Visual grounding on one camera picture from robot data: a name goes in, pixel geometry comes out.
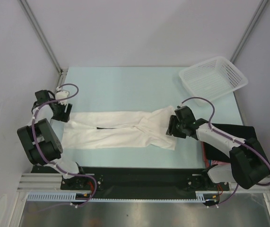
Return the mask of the white t shirt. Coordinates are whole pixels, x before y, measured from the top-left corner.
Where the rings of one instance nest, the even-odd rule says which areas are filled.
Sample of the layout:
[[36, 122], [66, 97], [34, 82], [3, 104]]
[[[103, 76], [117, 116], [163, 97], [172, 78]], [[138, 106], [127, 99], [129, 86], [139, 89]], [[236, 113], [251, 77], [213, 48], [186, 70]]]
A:
[[61, 144], [66, 149], [144, 148], [149, 145], [174, 150], [176, 138], [168, 136], [174, 107], [153, 112], [71, 113]]

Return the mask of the white perforated plastic basket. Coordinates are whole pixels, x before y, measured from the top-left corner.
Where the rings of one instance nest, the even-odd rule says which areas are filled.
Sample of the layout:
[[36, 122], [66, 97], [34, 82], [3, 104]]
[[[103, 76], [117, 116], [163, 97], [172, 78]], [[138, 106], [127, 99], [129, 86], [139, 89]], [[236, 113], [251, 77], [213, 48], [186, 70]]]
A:
[[214, 101], [248, 85], [248, 79], [228, 59], [210, 58], [179, 71], [185, 90], [192, 96]]

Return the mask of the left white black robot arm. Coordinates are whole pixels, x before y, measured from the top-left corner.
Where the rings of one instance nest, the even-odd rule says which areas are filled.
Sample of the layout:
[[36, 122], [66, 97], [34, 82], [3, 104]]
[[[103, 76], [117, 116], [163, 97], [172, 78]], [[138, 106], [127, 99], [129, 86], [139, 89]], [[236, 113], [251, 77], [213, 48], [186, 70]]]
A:
[[78, 189], [87, 186], [88, 177], [81, 173], [79, 165], [63, 155], [63, 147], [50, 121], [67, 123], [70, 119], [72, 104], [66, 102], [68, 91], [54, 94], [49, 90], [35, 92], [36, 101], [32, 107], [29, 124], [19, 128], [17, 135], [33, 165], [51, 167], [62, 174], [63, 179], [71, 179]]

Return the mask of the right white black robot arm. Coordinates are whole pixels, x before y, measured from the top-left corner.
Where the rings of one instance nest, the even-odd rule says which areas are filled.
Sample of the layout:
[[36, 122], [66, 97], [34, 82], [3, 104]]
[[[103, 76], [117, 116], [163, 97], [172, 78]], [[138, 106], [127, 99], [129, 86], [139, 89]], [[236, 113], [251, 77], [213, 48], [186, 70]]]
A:
[[270, 177], [269, 161], [257, 139], [236, 137], [215, 127], [210, 121], [196, 119], [187, 106], [177, 108], [170, 116], [166, 133], [182, 139], [194, 138], [228, 157], [223, 165], [212, 164], [206, 170], [207, 175], [201, 178], [201, 183], [207, 190], [214, 189], [222, 182], [237, 183], [244, 189], [254, 185], [265, 186], [263, 179]]

